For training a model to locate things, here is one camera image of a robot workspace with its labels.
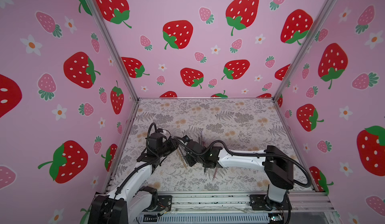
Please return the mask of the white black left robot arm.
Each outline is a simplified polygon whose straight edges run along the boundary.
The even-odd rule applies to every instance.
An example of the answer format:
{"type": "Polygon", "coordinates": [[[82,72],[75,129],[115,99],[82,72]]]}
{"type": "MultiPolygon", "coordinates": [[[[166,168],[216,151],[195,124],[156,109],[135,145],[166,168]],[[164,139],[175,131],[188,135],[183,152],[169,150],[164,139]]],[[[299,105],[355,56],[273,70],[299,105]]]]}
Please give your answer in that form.
{"type": "Polygon", "coordinates": [[[144,211],[160,211],[160,215],[171,207],[171,196],[159,196],[154,187],[143,183],[160,165],[160,158],[167,157],[178,144],[168,139],[158,150],[148,146],[142,153],[132,173],[115,189],[106,195],[97,196],[89,211],[87,224],[135,224],[144,211]]]}

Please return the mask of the yellow pencil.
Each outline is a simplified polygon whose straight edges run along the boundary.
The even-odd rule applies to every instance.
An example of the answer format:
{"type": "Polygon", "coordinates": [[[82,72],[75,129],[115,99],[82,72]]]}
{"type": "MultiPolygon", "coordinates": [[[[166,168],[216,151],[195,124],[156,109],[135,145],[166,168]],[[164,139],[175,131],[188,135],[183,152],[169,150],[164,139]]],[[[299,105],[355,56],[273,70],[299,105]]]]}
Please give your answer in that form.
{"type": "Polygon", "coordinates": [[[179,156],[180,161],[182,162],[184,168],[187,169],[187,164],[186,164],[186,161],[184,159],[184,156],[182,155],[182,152],[180,150],[177,150],[177,153],[178,153],[178,156],[179,156]]]}

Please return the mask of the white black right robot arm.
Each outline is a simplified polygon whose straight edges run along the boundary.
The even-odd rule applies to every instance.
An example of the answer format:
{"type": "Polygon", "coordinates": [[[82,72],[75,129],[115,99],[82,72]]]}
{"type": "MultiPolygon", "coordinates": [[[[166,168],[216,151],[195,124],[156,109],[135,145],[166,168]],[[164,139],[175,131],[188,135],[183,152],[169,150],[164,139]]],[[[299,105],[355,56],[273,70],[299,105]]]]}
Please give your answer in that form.
{"type": "Polygon", "coordinates": [[[288,193],[295,185],[304,188],[312,186],[307,169],[272,145],[259,151],[235,151],[220,140],[208,147],[193,140],[181,140],[180,147],[186,152],[184,158],[189,166],[199,163],[204,168],[238,167],[265,173],[270,184],[261,208],[266,211],[282,210],[284,204],[289,203],[288,193]]]}

